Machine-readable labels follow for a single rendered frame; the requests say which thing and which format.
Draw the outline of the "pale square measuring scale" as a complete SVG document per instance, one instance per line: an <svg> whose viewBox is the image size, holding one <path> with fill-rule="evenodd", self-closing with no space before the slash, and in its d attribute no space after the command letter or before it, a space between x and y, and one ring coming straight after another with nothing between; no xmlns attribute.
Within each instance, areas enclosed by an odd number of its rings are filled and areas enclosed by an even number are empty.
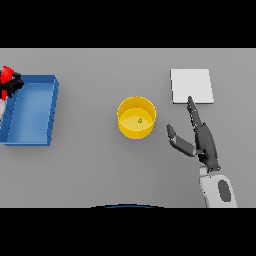
<svg viewBox="0 0 256 256"><path fill-rule="evenodd" d="M174 104L186 104L189 96L196 104L214 103L208 69L171 69L170 80Z"/></svg>

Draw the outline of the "blue tray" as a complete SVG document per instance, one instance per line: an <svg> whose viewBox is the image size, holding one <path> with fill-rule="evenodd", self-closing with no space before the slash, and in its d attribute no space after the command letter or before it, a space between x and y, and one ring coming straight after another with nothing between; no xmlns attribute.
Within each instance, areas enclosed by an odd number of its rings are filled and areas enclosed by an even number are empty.
<svg viewBox="0 0 256 256"><path fill-rule="evenodd" d="M49 146L59 83L55 75L22 75L24 85L6 100L0 144Z"/></svg>

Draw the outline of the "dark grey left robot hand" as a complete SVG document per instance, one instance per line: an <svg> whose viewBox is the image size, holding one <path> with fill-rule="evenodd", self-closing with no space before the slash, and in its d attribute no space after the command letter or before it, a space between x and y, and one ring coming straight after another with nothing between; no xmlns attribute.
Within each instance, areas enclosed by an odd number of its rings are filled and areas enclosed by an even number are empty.
<svg viewBox="0 0 256 256"><path fill-rule="evenodd" d="M15 72L12 75L12 79L3 83L0 79L0 99L5 100L6 98L11 98L17 90L21 89L24 85L21 79L21 74Z"/></svg>

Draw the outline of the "yellow bowl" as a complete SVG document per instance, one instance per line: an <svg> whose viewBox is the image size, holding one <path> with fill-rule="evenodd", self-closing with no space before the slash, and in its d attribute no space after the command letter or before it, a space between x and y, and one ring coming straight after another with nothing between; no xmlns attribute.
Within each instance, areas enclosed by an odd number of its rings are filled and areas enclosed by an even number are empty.
<svg viewBox="0 0 256 256"><path fill-rule="evenodd" d="M123 100L117 110L120 132L128 139L142 140L150 135L156 121L156 108L142 96L131 96Z"/></svg>

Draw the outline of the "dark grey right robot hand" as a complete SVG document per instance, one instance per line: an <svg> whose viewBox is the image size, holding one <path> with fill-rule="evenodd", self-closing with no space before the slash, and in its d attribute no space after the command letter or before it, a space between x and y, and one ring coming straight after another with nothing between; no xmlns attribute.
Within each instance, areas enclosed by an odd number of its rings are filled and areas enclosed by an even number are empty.
<svg viewBox="0 0 256 256"><path fill-rule="evenodd" d="M188 97L187 110L190 115L192 128L195 134L195 145L177 135L172 125L167 125L167 135L170 145L188 157L198 157L209 172L221 169L218 162L217 148L213 135L205 122L202 122L191 96Z"/></svg>

